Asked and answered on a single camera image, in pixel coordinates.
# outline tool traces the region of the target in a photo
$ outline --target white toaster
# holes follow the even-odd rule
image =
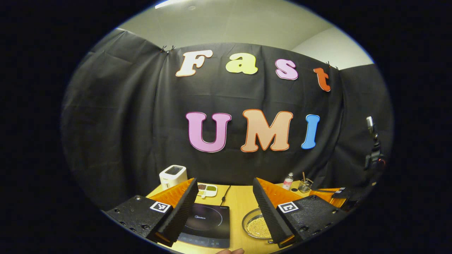
[[[184,166],[171,165],[160,174],[160,183],[162,184],[162,189],[166,190],[181,182],[187,181],[187,168]]]

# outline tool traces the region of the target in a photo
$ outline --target ceiling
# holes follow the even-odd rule
[[[152,6],[119,27],[160,47],[241,42],[292,50],[333,25],[284,0],[187,0]]]

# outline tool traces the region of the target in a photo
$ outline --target wooden table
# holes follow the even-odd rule
[[[291,188],[298,188],[299,183],[300,181],[294,181]],[[205,199],[202,199],[200,196],[197,196],[195,203],[219,206],[221,204],[221,198],[224,196],[229,185],[216,184],[216,186],[218,187],[218,192],[215,197],[206,197]],[[161,191],[162,187],[161,185],[159,185],[146,197],[149,198]],[[302,198],[309,196],[309,192],[301,193],[297,191],[295,193],[300,195],[300,197]],[[248,254],[269,254],[281,250],[280,248],[278,248],[277,244],[269,244],[267,243],[268,240],[251,237],[243,230],[243,217],[245,217],[245,215],[251,210],[258,208],[256,198],[253,194],[253,186],[232,185],[222,205],[229,206],[230,210],[230,250],[243,248],[243,250],[245,250],[245,253]],[[171,248],[168,248],[167,246],[161,244],[159,245],[165,249],[172,249],[185,254],[216,254],[217,252],[222,250],[217,248],[192,245],[181,241],[176,241]]]

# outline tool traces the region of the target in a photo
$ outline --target ceiling light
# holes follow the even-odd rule
[[[161,8],[161,7],[164,7],[167,5],[176,4],[176,3],[180,3],[180,2],[184,2],[184,1],[187,1],[187,0],[168,0],[161,4],[156,5],[155,8],[158,9],[158,8]]]

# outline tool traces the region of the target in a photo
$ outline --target yellow letter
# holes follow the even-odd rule
[[[193,52],[185,52],[183,54],[184,61],[182,62],[182,66],[178,72],[176,72],[177,77],[185,77],[191,76],[196,73],[193,70],[193,65],[196,64],[197,68],[200,68],[204,63],[204,56],[211,57],[213,56],[212,50],[202,50],[202,51],[193,51]]]
[[[254,74],[257,72],[256,57],[248,53],[237,53],[229,57],[232,61],[226,64],[228,72]]]
[[[243,152],[256,152],[259,147],[256,145],[256,136],[259,138],[262,150],[266,150],[270,142],[275,139],[270,147],[273,151],[284,151],[289,149],[289,125],[293,114],[288,111],[280,111],[272,125],[269,127],[264,113],[259,109],[247,109],[243,116],[248,120],[248,130],[246,131],[246,141],[241,147]]]

